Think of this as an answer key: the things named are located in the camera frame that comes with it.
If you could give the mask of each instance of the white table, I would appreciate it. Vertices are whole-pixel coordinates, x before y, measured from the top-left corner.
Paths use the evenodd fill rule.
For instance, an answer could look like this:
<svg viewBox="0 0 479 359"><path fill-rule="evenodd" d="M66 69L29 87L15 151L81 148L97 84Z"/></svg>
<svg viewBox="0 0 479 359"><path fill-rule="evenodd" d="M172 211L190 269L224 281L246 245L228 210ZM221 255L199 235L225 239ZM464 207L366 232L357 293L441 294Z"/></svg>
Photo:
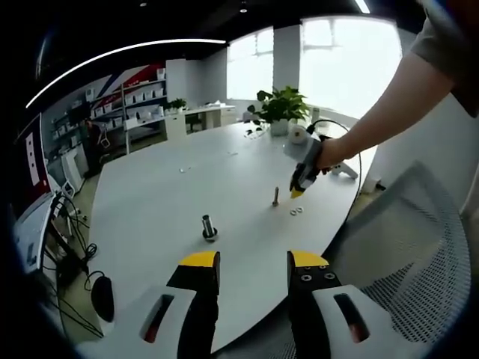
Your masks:
<svg viewBox="0 0 479 359"><path fill-rule="evenodd" d="M153 117L150 119L136 119L131 118L125 121L125 142L126 154L131 152L129 145L129 131L138 127L146 126L151 123L164 121L166 138L169 141L176 141L186 137L186 116L189 114L206 113L205 124L207 129L221 127L236 123L237 117L235 113L235 106L210 106L195 108L188 111L182 111L177 114L169 114L163 117Z"/></svg>
<svg viewBox="0 0 479 359"><path fill-rule="evenodd" d="M91 270L112 279L118 315L149 287L165 285L182 258L220 251L216 351L287 296L288 250L324 252L353 204L358 181L319 176L291 200L296 163L282 153L285 138L266 133L251 139L248 128L239 123L195 133L104 166L92 210L90 239L99 250ZM343 133L334 125L331 130ZM362 182L375 152L362 153ZM359 170L357 156L349 165ZM276 186L280 205L273 208ZM304 211L293 217L290 210L298 206ZM205 214L219 231L212 244L201 236Z"/></svg>

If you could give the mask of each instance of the led light strip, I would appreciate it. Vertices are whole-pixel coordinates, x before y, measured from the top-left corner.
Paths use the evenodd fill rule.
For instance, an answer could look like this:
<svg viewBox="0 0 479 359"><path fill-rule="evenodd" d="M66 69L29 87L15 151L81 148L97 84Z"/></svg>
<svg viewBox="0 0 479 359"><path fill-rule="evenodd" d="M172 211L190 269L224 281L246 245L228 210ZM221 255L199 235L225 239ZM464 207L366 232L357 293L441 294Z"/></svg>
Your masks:
<svg viewBox="0 0 479 359"><path fill-rule="evenodd" d="M359 10L361 10L362 13L370 13L369 7L367 7L366 2L364 0L354 0L356 1L356 4L359 6Z"/></svg>
<svg viewBox="0 0 479 359"><path fill-rule="evenodd" d="M78 64L78 65L76 65L75 67L72 67L72 68L69 69L67 72L62 73L59 77L57 77L55 80L53 80L52 82L50 82L47 86L45 86L44 88L42 88L35 96L33 96L33 98L27 103L27 106L25 106L25 108L28 108L38 97L40 97L40 95L41 95L42 93L44 93L46 90L48 90L49 88L51 88L51 86L53 86L54 84L56 84L56 83L57 83L58 81L60 81L63 77L68 76L68 75L71 74L73 71L79 69L80 67L83 67L84 65L88 65L88 64L92 63L93 61L96 61L96 60L98 60L98 59L100 59L100 58L104 58L105 56L116 54L117 52L122 52L122 51L125 51L125 50L135 49L135 48L137 48L137 47L142 47L142 46L159 45L159 44L162 44L162 43L218 43L218 44L223 44L223 43L226 43L226 41L224 41L224 40L210 40L210 39L172 39L172 40L157 40L157 41L150 41L150 42L147 42L147 43L137 43L137 44L135 44L135 45L125 46L125 47L121 47L121 48L116 49L116 50L108 51L108 52L105 52L104 54L95 56L94 58L91 58L90 60L84 61L84 62L82 62L81 64Z"/></svg>

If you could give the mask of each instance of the floor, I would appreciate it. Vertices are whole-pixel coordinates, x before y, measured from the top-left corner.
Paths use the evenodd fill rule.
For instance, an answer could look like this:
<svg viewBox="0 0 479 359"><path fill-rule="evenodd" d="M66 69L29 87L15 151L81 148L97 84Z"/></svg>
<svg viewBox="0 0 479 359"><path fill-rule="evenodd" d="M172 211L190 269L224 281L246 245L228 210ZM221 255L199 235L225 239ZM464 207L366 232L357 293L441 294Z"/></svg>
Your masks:
<svg viewBox="0 0 479 359"><path fill-rule="evenodd" d="M162 136L153 136L151 138L145 138L141 141L132 144L133 150L140 150L141 148L148 147L152 144L159 143L165 139ZM121 150L118 151L118 156L121 156ZM73 198L75 205L81 209L82 214L87 216L86 223L90 224L91 219L91 208L93 206L95 191L97 190L98 180L100 175L96 175L87 179L85 184L82 187L82 190ZM361 194L356 200L353 209L351 211L351 216L359 213L363 208L365 208L369 203L371 203L376 197L380 195L380 191L374 192L373 194ZM85 241L89 243L88 238L88 228L80 226L80 232L85 237ZM73 243L73 247L81 253L81 248L78 243ZM70 287L64 290L61 295L63 299L68 302L72 307L75 308L76 312L74 313L71 307L68 307L64 302L61 302L61 309L69 313L71 316L76 318L79 321L82 319L79 317L80 314L83 318L87 319L93 326L100 329L100 324L94 309L91 305L90 292L85 290L85 281L86 275L82 273L79 275L76 280L70 285ZM62 316L62 322L64 325L64 330L67 337L73 344L82 343L84 341L96 340L97 337L93 335L90 331L84 329L72 319L67 316Z"/></svg>

